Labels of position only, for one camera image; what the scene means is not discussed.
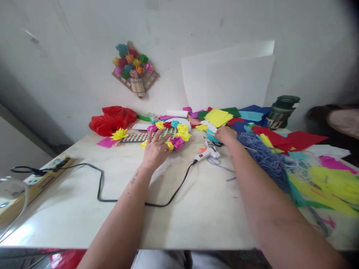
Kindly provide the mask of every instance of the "white table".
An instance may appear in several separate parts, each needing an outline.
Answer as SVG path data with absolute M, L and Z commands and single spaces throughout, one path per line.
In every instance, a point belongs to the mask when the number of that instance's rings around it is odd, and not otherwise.
M 194 129 L 184 147 L 173 152 L 155 172 L 149 187 L 148 202 L 169 201 L 183 180 L 195 154 L 203 148 L 204 133 Z M 121 143 L 102 148 L 96 143 L 103 137 L 91 133 L 64 154 L 75 164 L 90 163 L 105 171 L 102 198 L 117 199 L 140 165 L 143 149 L 139 143 Z M 218 148 L 221 165 L 233 169 L 228 149 Z M 165 208 L 146 207 L 140 248 L 248 250 L 258 247 L 249 229 L 234 173 L 209 164 L 194 165 L 172 203 Z M 64 173 L 47 188 L 19 220 L 22 225 L 2 247 L 88 248 L 114 203 L 96 199 L 99 172 L 87 166 Z M 309 221 L 312 216 L 301 209 Z M 359 220 L 339 212 L 318 209 L 324 218 L 336 222 L 328 239 L 339 250 L 352 250 L 359 236 L 354 233 Z

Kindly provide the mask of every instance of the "red plastic bag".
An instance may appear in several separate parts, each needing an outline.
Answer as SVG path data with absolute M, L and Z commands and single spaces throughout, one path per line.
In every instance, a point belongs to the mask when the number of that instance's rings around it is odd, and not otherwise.
M 135 122 L 137 114 L 129 108 L 109 106 L 102 109 L 104 116 L 93 116 L 89 127 L 100 136 L 111 136 L 118 129 L 126 129 L 128 124 Z
M 45 249 L 42 253 L 54 252 L 59 249 Z M 86 250 L 69 250 L 66 252 L 54 254 L 50 256 L 50 264 L 52 269 L 76 269 Z

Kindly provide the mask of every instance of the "white paper roll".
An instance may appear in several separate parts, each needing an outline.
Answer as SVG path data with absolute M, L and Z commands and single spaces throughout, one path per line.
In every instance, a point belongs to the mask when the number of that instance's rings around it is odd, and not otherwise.
M 185 110 L 167 110 L 166 115 L 167 116 L 173 116 L 173 117 L 187 118 L 188 117 L 188 111 L 185 111 Z

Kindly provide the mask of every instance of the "red paper flower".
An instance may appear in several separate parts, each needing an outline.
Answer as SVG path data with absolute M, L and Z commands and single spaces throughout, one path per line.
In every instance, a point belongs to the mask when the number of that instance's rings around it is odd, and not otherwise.
M 134 49 L 129 49 L 128 51 L 129 51 L 130 54 L 132 54 L 134 56 L 134 58 L 137 57 L 137 55 L 138 55 L 137 51 L 135 51 Z

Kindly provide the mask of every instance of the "forearm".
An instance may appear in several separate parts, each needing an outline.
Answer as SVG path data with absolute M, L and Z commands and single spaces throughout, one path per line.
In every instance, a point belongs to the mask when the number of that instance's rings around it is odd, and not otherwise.
M 130 268 L 141 238 L 153 171 L 139 167 L 100 228 L 78 269 Z
M 342 268 L 344 259 L 317 232 L 240 143 L 230 147 L 252 232 L 274 268 Z

